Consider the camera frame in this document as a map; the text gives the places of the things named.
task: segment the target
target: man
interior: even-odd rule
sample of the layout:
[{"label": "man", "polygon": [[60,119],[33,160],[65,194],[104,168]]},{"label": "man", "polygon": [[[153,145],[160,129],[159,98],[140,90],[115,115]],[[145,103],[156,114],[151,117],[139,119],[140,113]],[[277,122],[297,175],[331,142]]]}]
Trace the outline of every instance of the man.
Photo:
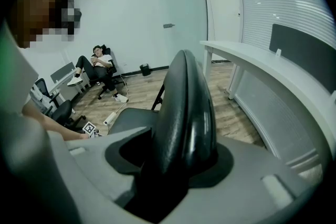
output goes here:
[{"label": "man", "polygon": [[[61,126],[35,107],[29,89],[37,79],[37,74],[15,48],[29,48],[30,42],[35,41],[44,30],[64,27],[62,11],[66,10],[68,1],[14,1],[0,35],[0,54],[3,58],[0,67],[5,68],[2,70],[11,70],[9,74],[3,74],[6,87],[0,97],[0,108],[7,112],[22,112],[24,116],[37,120],[46,130],[60,133],[64,140],[87,139],[87,134],[79,134]],[[73,22],[65,23],[71,27]]]},{"label": "man", "polygon": [[69,87],[73,87],[83,82],[81,77],[79,76],[82,72],[82,69],[85,69],[86,74],[88,75],[89,79],[97,79],[99,78],[106,87],[112,92],[113,97],[116,101],[126,103],[128,98],[119,94],[115,85],[113,84],[111,77],[108,75],[108,68],[112,67],[112,64],[109,60],[112,59],[110,55],[104,55],[103,50],[100,46],[95,46],[93,48],[93,53],[97,57],[91,58],[91,63],[86,59],[84,56],[78,58],[76,67],[76,74],[68,83]]}]

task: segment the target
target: shoe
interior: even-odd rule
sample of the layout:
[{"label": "shoe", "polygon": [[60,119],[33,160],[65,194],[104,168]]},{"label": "shoe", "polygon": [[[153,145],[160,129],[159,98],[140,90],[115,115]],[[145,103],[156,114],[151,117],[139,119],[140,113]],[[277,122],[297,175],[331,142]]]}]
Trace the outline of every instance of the shoe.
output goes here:
[{"label": "shoe", "polygon": [[78,84],[81,84],[83,82],[83,80],[80,78],[80,77],[73,77],[69,83],[67,84],[67,86],[69,87],[73,87],[73,86],[76,86]]},{"label": "shoe", "polygon": [[114,97],[116,101],[122,102],[122,103],[126,103],[128,101],[128,98],[119,94],[117,95],[117,97]]}]

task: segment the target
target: hand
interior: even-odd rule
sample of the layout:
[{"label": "hand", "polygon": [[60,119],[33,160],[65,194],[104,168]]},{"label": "hand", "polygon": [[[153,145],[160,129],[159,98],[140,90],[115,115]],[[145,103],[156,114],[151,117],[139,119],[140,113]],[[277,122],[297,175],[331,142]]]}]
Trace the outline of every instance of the hand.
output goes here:
[{"label": "hand", "polygon": [[79,139],[89,139],[89,135],[88,134],[79,134]]},{"label": "hand", "polygon": [[93,65],[96,65],[96,63],[99,62],[99,59],[97,57],[92,57],[91,62]]}]

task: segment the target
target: black trash bin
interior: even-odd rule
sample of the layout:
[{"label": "black trash bin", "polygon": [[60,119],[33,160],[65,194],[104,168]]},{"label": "black trash bin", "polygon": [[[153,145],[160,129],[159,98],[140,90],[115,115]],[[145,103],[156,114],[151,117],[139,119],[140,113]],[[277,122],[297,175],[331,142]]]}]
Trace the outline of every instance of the black trash bin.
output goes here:
[{"label": "black trash bin", "polygon": [[143,65],[140,65],[140,69],[141,69],[142,75],[144,77],[151,74],[151,71],[149,70],[148,63],[144,63]]}]

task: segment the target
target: wood plank flooring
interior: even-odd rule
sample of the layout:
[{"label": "wood plank flooring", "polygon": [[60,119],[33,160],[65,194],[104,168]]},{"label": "wood plank flooring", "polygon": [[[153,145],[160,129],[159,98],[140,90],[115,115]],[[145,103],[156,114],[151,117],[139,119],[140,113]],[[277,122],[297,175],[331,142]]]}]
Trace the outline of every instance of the wood plank flooring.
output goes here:
[{"label": "wood plank flooring", "polygon": [[[225,93],[232,67],[232,63],[212,64],[208,86],[215,109],[217,135],[265,147],[246,114],[234,100],[229,100],[228,94]],[[147,77],[140,74],[124,78],[128,87],[129,102],[118,111],[117,116],[125,108],[151,109],[166,72],[167,70],[161,70],[153,72]],[[107,134],[108,128],[102,122],[113,111],[118,110],[122,104],[116,102],[111,93],[106,93],[101,100],[98,100],[97,96],[101,88],[102,85],[89,88],[77,100],[74,110],[77,112],[76,115],[85,115],[88,121],[97,126],[101,134]],[[117,89],[122,95],[127,94],[123,84],[117,85]]]}]

